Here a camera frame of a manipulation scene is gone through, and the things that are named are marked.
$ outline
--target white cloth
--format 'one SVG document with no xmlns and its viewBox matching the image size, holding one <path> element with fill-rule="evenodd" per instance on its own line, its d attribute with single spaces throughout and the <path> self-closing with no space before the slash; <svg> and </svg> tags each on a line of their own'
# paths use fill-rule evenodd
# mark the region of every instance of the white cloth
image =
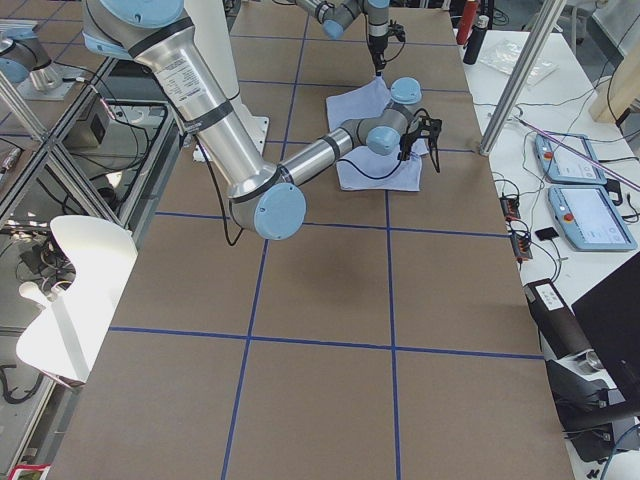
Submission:
<svg viewBox="0 0 640 480">
<path fill-rule="evenodd" d="M 382 114 L 391 100 L 391 92 L 382 77 L 376 77 L 364 87 L 351 92 L 327 98 L 327 117 L 329 130 L 338 128 L 351 118 L 371 118 Z M 382 177 L 398 165 L 398 146 L 390 155 L 378 155 L 367 147 L 358 147 L 344 158 L 372 177 Z M 403 162 L 389 178 L 371 180 L 359 173 L 352 165 L 338 162 L 338 178 L 343 190 L 386 189 L 417 192 L 420 190 L 420 172 L 422 158 L 427 153 L 424 140 L 418 140 L 412 148 L 410 160 Z"/>
</svg>

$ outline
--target blue tape line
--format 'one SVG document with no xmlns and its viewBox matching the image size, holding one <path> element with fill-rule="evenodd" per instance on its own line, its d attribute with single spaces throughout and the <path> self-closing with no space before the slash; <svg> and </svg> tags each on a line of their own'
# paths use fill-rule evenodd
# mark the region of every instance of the blue tape line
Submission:
<svg viewBox="0 0 640 480">
<path fill-rule="evenodd" d="M 206 218 L 209 220 L 222 220 L 222 215 L 204 215 L 200 213 L 180 213 L 180 212 L 156 212 L 161 217 L 187 217 L 187 218 Z"/>
<path fill-rule="evenodd" d="M 402 347 L 397 346 L 399 352 L 413 353 L 433 353 L 437 355 L 455 355 L 461 357 L 489 357 L 489 358 L 512 358 L 517 360 L 544 360 L 542 355 L 525 353 L 502 353 L 502 352 L 481 352 L 476 350 L 451 350 L 446 348 L 424 348 L 424 347 Z"/>
<path fill-rule="evenodd" d="M 236 398 L 233 403 L 233 413 L 231 414 L 231 424 L 229 425 L 229 436 L 227 437 L 227 448 L 224 452 L 224 462 L 222 464 L 222 472 L 220 478 L 227 478 L 227 470 L 229 468 L 229 459 L 231 458 L 231 447 L 233 445 L 233 435 L 238 420 L 238 410 L 240 408 L 240 397 L 242 395 L 242 385 L 244 383 L 244 375 L 247 369 L 247 360 L 249 358 L 249 348 L 251 347 L 251 334 L 253 333 L 253 325 L 256 319 L 256 311 L 258 309 L 258 299 L 262 286 L 262 275 L 264 273 L 264 265 L 269 250 L 269 240 L 265 240 L 262 246 L 262 258 L 260 260 L 260 268 L 258 270 L 258 279 L 256 281 L 256 291 L 253 296 L 253 305 L 251 307 L 251 319 L 249 320 L 249 328 L 247 329 L 247 340 L 244 345 L 244 353 L 242 354 L 242 365 L 240 366 L 240 378 L 238 379 L 238 387 L 236 389 Z"/>
<path fill-rule="evenodd" d="M 376 227 L 375 225 L 349 225 L 346 223 L 317 223 L 317 222 L 304 222 L 303 225 L 310 227 L 334 227 L 334 228 L 355 228 L 360 230 L 382 230 L 385 231 L 387 227 Z"/>
<path fill-rule="evenodd" d="M 337 84 L 337 83 L 306 83 L 306 82 L 283 82 L 275 80 L 251 80 L 251 79 L 238 79 L 240 83 L 258 83 L 263 85 L 298 85 L 302 87 L 327 87 L 327 88 L 360 88 L 362 85 L 349 85 L 349 84 Z M 457 90 L 448 88 L 421 88 L 422 92 L 439 92 L 439 93 L 469 93 L 469 90 Z"/>
<path fill-rule="evenodd" d="M 463 235 L 468 237 L 509 238 L 507 233 L 462 232 L 457 230 L 431 230 L 423 228 L 391 227 L 394 232 L 434 233 L 439 235 Z"/>
<path fill-rule="evenodd" d="M 364 350 L 383 350 L 390 351 L 389 345 L 377 345 L 375 343 L 351 343 L 351 342 L 337 342 L 331 340 L 307 340 L 303 338 L 279 338 L 279 337 L 266 337 L 266 336 L 253 336 L 251 340 L 254 342 L 268 342 L 268 343 L 288 343 L 294 345 L 314 345 L 319 347 L 342 347 L 342 348 L 360 348 Z"/>
<path fill-rule="evenodd" d="M 182 212 L 156 212 L 158 216 L 164 217 L 183 217 L 183 218 L 203 218 L 208 220 L 222 220 L 220 215 L 204 215 L 198 213 L 182 213 Z M 351 228 L 357 230 L 382 230 L 389 229 L 392 232 L 410 232 L 410 233 L 429 233 L 434 235 L 459 235 L 467 237 L 489 237 L 489 238 L 509 238 L 507 233 L 486 233 L 486 232 L 464 232 L 458 230 L 436 230 L 426 228 L 408 228 L 408 227 L 382 227 L 376 225 L 351 225 L 348 223 L 320 223 L 320 222 L 304 222 L 303 225 L 310 227 L 328 227 L 328 228 Z"/>
<path fill-rule="evenodd" d="M 246 335 L 238 335 L 233 333 L 216 333 L 216 332 L 195 332 L 188 330 L 172 330 L 164 328 L 140 328 L 140 327 L 109 327 L 110 332 L 126 332 L 126 333 L 153 333 L 155 335 L 176 335 L 183 337 L 207 337 L 222 338 L 225 340 L 246 340 Z"/>
<path fill-rule="evenodd" d="M 264 35 L 247 35 L 247 34 L 231 34 L 231 38 L 255 38 L 256 40 L 306 40 L 309 42 L 331 42 L 331 43 L 367 43 L 366 40 L 350 40 L 350 39 L 336 39 L 331 38 L 308 38 L 306 36 L 306 28 L 303 37 L 280 37 L 280 36 L 264 36 Z M 399 46 L 399 42 L 392 43 L 391 45 Z M 406 45 L 418 45 L 426 47 L 456 47 L 459 46 L 455 43 L 429 43 L 429 42 L 406 42 Z"/>
<path fill-rule="evenodd" d="M 391 211 L 389 191 L 384 191 L 387 231 L 387 276 L 389 281 L 389 328 L 391 338 L 391 378 L 393 383 L 393 428 L 396 453 L 396 480 L 402 480 L 402 452 L 400 449 L 400 406 L 398 400 L 398 361 L 396 356 L 396 315 L 393 294 L 393 258 L 391 254 Z"/>
<path fill-rule="evenodd" d="M 298 65 L 296 67 L 296 77 L 293 83 L 293 90 L 291 92 L 291 105 L 289 105 L 289 113 L 287 114 L 287 127 L 284 131 L 284 142 L 282 144 L 282 150 L 280 151 L 280 161 L 284 160 L 284 152 L 287 149 L 287 140 L 289 139 L 289 129 L 291 128 L 291 117 L 293 115 L 293 106 L 296 103 L 296 91 L 298 90 L 298 79 L 300 78 L 300 68 L 302 67 L 302 58 L 304 57 L 304 44 L 307 37 L 307 29 L 309 28 L 309 17 L 305 19 L 304 33 L 302 38 L 302 44 L 300 45 L 300 55 L 298 56 Z"/>
<path fill-rule="evenodd" d="M 357 342 L 338 342 L 331 340 L 314 340 L 304 338 L 283 338 L 283 337 L 269 337 L 269 336 L 251 336 L 240 335 L 234 333 L 218 333 L 218 332 L 201 332 L 195 330 L 172 330 L 164 328 L 143 328 L 143 327 L 110 327 L 111 332 L 123 332 L 123 333 L 144 333 L 151 335 L 175 335 L 183 337 L 210 337 L 219 338 L 223 340 L 248 340 L 255 342 L 265 343 L 285 343 L 296 345 L 313 345 L 319 347 L 341 347 L 341 348 L 354 348 L 354 349 L 367 349 L 367 350 L 380 350 L 390 351 L 391 345 L 379 345 L 375 343 L 357 343 Z M 429 347 L 412 347 L 396 345 L 396 351 L 411 352 L 411 353 L 427 353 L 435 355 L 453 355 L 462 357 L 491 357 L 491 358 L 512 358 L 516 360 L 543 360 L 542 355 L 531 355 L 525 353 L 504 353 L 504 352 L 483 352 L 479 350 L 455 350 L 446 348 L 429 348 Z"/>
<path fill-rule="evenodd" d="M 73 37 L 73 38 L 71 39 L 71 42 L 70 42 L 70 43 L 68 43 L 68 44 L 67 44 L 67 45 L 62 49 L 62 51 L 61 51 L 61 52 L 58 54 L 58 56 L 56 57 L 56 60 L 60 60 L 60 57 L 62 57 L 62 56 L 67 52 L 67 50 L 69 49 L 69 47 L 70 47 L 71 45 L 77 45 L 77 44 L 75 44 L 74 42 L 75 42 L 76 38 L 78 38 L 80 35 L 82 35 L 82 30 L 80 30 L 80 31 L 76 34 L 76 36 L 75 36 L 75 37 Z"/>
<path fill-rule="evenodd" d="M 11 17 L 14 13 L 16 13 L 18 10 L 20 10 L 22 7 L 25 6 L 25 4 L 28 2 L 29 0 L 24 0 L 18 7 L 15 8 L 15 10 L 13 12 L 11 12 L 9 14 L 9 17 Z"/>
</svg>

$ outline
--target white label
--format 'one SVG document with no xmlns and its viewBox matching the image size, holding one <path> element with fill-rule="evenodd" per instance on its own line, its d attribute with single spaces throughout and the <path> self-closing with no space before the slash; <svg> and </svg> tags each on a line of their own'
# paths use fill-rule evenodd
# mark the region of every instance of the white label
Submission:
<svg viewBox="0 0 640 480">
<path fill-rule="evenodd" d="M 184 58 L 170 63 L 156 76 L 176 107 L 207 93 L 200 76 Z"/>
<path fill-rule="evenodd" d="M 562 301 L 558 298 L 558 295 L 553 290 L 551 285 L 539 285 L 536 287 L 538 291 L 538 295 L 547 306 L 549 310 L 557 310 L 559 308 L 564 307 Z"/>
</svg>

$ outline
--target metal pole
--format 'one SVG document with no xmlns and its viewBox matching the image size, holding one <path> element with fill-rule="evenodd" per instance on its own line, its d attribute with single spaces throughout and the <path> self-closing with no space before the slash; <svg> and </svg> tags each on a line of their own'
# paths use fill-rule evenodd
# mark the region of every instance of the metal pole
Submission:
<svg viewBox="0 0 640 480">
<path fill-rule="evenodd" d="M 546 138 L 547 140 L 549 140 L 550 142 L 555 143 L 556 145 L 558 145 L 558 147 L 561 147 L 561 148 L 564 148 L 565 150 L 568 150 L 569 152 L 573 153 L 575 156 L 580 157 L 585 162 L 591 164 L 591 166 L 593 166 L 595 168 L 598 168 L 598 169 L 602 170 L 603 172 L 605 172 L 607 175 L 615 178 L 620 183 L 625 184 L 627 187 L 635 190 L 636 192 L 640 192 L 640 185 L 638 185 L 637 183 L 629 180 L 627 177 L 625 177 L 623 175 L 620 175 L 618 172 L 615 172 L 615 171 L 611 170 L 609 167 L 599 163 L 597 160 L 593 160 L 593 159 L 587 157 L 584 153 L 579 152 L 575 148 L 572 148 L 569 145 L 565 145 L 560 140 L 557 140 L 556 138 L 553 138 L 553 136 L 550 135 L 549 132 L 545 132 L 544 130 L 540 130 L 535 125 L 531 125 L 529 122 L 526 122 L 525 120 L 522 120 L 521 118 L 519 118 L 518 121 L 520 123 L 522 123 L 523 125 L 529 127 L 531 130 L 536 132 L 538 135 L 541 135 L 544 138 Z"/>
<path fill-rule="evenodd" d="M 567 0 L 545 0 L 544 5 L 542 5 L 542 10 L 540 10 L 538 19 L 533 25 L 533 30 L 531 31 L 527 42 L 522 48 L 522 52 L 520 53 L 520 57 L 513 68 L 509 81 L 504 87 L 504 92 L 502 92 L 498 106 L 491 116 L 491 120 L 485 130 L 484 137 L 482 137 L 482 141 L 480 142 L 480 147 L 478 149 L 480 155 L 489 155 L 493 149 L 493 146 L 502 131 L 502 127 L 504 127 L 504 123 L 510 115 L 511 109 L 516 104 L 516 101 L 520 96 L 520 92 L 529 77 L 529 73 L 538 59 L 538 56 L 547 41 L 547 37 L 558 21 L 558 17 L 560 16 L 560 13 L 562 13 L 562 9 L 566 2 Z"/>
<path fill-rule="evenodd" d="M 47 129 L 2 72 L 0 72 L 0 98 L 4 99 L 13 114 L 18 117 L 18 120 L 29 132 L 31 138 L 40 142 L 44 142 L 47 139 Z"/>
</svg>

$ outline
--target black bottle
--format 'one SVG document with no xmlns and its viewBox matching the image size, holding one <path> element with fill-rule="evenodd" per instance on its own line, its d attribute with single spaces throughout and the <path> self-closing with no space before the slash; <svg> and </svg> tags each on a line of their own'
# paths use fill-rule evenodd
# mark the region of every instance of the black bottle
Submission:
<svg viewBox="0 0 640 480">
<path fill-rule="evenodd" d="M 480 48 L 482 48 L 482 42 L 484 36 L 487 33 L 487 26 L 489 25 L 489 17 L 486 15 L 480 15 L 476 24 L 473 26 L 471 36 L 467 42 L 467 50 L 464 54 L 462 61 L 467 65 L 473 65 L 478 59 Z"/>
</svg>

